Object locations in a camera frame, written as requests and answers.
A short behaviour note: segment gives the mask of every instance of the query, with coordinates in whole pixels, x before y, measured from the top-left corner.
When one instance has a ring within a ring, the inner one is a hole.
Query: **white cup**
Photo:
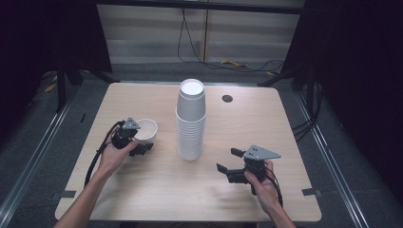
[[[187,161],[194,161],[202,155],[202,143],[196,144],[178,144],[178,154]]]
[[[138,129],[134,139],[140,144],[155,143],[158,132],[157,123],[150,119],[142,119],[137,121],[137,124],[140,126],[140,129]]]
[[[177,115],[186,122],[197,122],[205,115],[204,85],[196,79],[181,83],[178,96]]]

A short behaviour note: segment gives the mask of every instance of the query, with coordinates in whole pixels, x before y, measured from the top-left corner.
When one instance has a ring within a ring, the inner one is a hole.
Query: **stack of white cups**
[[[202,154],[205,126],[204,85],[196,79],[181,83],[176,108],[178,154],[193,161]]]

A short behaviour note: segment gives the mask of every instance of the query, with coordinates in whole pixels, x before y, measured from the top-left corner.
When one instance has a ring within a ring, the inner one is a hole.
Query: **wall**
[[[217,1],[234,4],[302,7],[304,1]],[[112,64],[179,62],[182,10],[148,7],[98,6]],[[284,59],[298,15],[186,9],[185,19],[198,56],[265,62]],[[197,61],[185,27],[180,55]]]

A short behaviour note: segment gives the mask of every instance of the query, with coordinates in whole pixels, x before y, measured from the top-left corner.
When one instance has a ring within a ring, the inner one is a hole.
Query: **white paper cup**
[[[185,122],[197,122],[204,117],[206,110],[202,82],[188,79],[181,83],[176,111]]]
[[[204,84],[197,79],[186,79],[181,82],[180,94],[187,99],[199,99],[204,93]]]
[[[204,123],[194,129],[184,129],[177,122],[178,154],[187,161],[193,161],[202,155]]]
[[[199,131],[200,129],[204,129],[205,122],[199,123],[197,125],[187,125],[185,123],[181,123],[180,121],[177,121],[177,128],[182,130],[182,131]]]
[[[142,119],[137,121],[137,124],[140,126],[140,129],[138,129],[134,139],[140,144],[155,143],[158,132],[157,123],[150,119]]]
[[[202,116],[199,120],[193,121],[193,122],[189,122],[189,121],[186,121],[186,120],[182,119],[182,118],[179,116],[179,114],[178,114],[178,108],[176,108],[177,120],[178,120],[178,122],[180,122],[181,124],[184,124],[184,125],[189,125],[189,126],[190,126],[190,125],[199,125],[199,124],[203,124],[206,115],[207,115],[207,113],[204,111],[204,116]]]

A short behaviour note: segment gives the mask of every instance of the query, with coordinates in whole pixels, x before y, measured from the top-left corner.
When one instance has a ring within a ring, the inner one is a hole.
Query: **wire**
[[[183,26],[186,28],[187,31],[187,36],[189,37],[189,42],[190,42],[190,46],[192,47],[193,53],[195,54],[196,58],[198,59],[198,61],[186,61],[184,60],[181,55],[180,55],[180,49],[181,49],[181,42],[182,42],[182,34],[183,34]],[[239,71],[239,72],[245,72],[245,73],[250,73],[250,72],[266,72],[266,71],[274,71],[279,69],[280,67],[282,67],[282,65],[284,64],[284,60],[270,60],[267,61],[263,64],[263,66],[261,66],[258,69],[252,69],[252,68],[234,68],[234,67],[226,67],[226,66],[218,66],[218,65],[214,65],[214,64],[209,64],[206,63],[204,61],[202,61],[198,54],[196,53],[196,50],[193,46],[193,41],[192,41],[192,37],[190,36],[190,32],[189,32],[189,28],[187,26],[187,22],[186,22],[186,17],[184,15],[184,9],[182,9],[182,25],[181,25],[181,34],[179,37],[179,43],[178,43],[178,50],[177,50],[177,54],[178,54],[178,58],[184,62],[184,63],[200,63],[202,65],[204,65],[205,67],[209,67],[212,69],[229,69],[229,70],[235,70],[235,71]],[[274,63],[274,62],[280,62],[278,66],[274,67],[274,68],[270,68],[270,69],[264,69],[264,67],[269,64],[269,63]]]
[[[316,97],[317,97],[317,110],[315,111],[313,117],[311,117],[308,121],[306,121],[305,123],[302,123],[298,126],[293,127],[293,130],[296,130],[298,128],[303,127],[304,125],[308,124],[306,127],[304,127],[301,131],[299,131],[298,133],[295,133],[294,136],[300,135],[299,138],[297,139],[297,142],[299,142],[300,140],[302,140],[303,137],[306,136],[306,134],[308,134],[308,132],[310,130],[312,130],[312,128],[314,127],[314,125],[317,122],[317,118],[319,115],[319,111],[320,111],[320,107],[321,107],[321,103],[322,103],[322,99],[323,99],[323,89],[320,86],[320,84],[317,82],[317,92],[316,92]]]
[[[121,124],[122,122],[117,122],[115,123],[110,130],[107,132],[104,141],[102,142],[100,148],[97,150],[97,153],[95,154],[94,158],[92,159],[91,165],[88,168],[88,171],[86,172],[86,180],[84,182],[84,187],[86,187],[86,185],[89,183],[89,180],[91,179],[91,174],[92,174],[92,170],[94,169],[95,164],[97,163],[97,160],[99,159],[100,155],[104,152],[106,146],[109,143],[106,143],[107,138],[109,138],[109,135],[112,133],[113,129],[115,128],[115,126]]]
[[[281,207],[283,206],[283,201],[282,201],[282,194],[281,194],[281,190],[279,188],[279,184],[278,184],[278,179],[275,175],[275,173],[266,167],[267,170],[269,170],[272,174],[273,174],[273,179],[269,177],[269,175],[265,174],[266,178],[273,183],[273,185],[275,185],[276,191],[277,191],[277,195],[278,195],[278,202],[281,205]]]

